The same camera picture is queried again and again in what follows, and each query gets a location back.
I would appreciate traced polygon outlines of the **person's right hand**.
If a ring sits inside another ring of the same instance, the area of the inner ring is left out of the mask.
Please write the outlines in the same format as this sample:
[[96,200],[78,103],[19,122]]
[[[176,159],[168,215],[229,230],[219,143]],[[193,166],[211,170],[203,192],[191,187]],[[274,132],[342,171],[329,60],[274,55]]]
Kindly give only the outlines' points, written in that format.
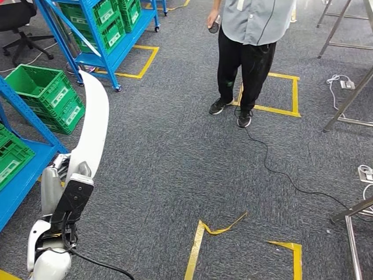
[[212,9],[207,17],[206,25],[208,29],[211,29],[216,20],[219,17],[219,11],[218,9]]

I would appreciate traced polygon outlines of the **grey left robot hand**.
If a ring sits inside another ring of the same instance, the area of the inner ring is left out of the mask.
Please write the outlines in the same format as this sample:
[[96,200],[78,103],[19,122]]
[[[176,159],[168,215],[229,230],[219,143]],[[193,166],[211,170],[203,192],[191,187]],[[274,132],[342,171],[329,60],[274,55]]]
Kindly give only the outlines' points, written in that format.
[[53,214],[71,180],[93,184],[91,170],[86,161],[69,171],[71,154],[59,154],[52,165],[44,168],[41,179],[41,214]]

